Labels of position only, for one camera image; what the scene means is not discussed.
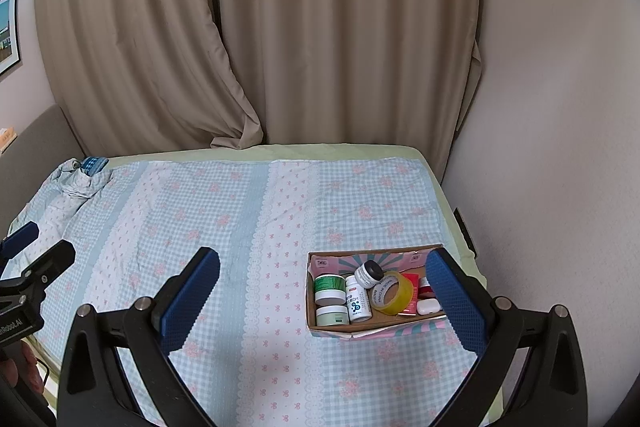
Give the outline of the person left hand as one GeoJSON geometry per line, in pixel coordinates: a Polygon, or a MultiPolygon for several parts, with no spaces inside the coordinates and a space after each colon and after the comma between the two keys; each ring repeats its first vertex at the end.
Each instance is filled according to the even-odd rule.
{"type": "Polygon", "coordinates": [[[38,360],[24,340],[1,352],[1,374],[11,387],[24,381],[36,395],[42,395],[44,384],[38,371],[38,360]]]}

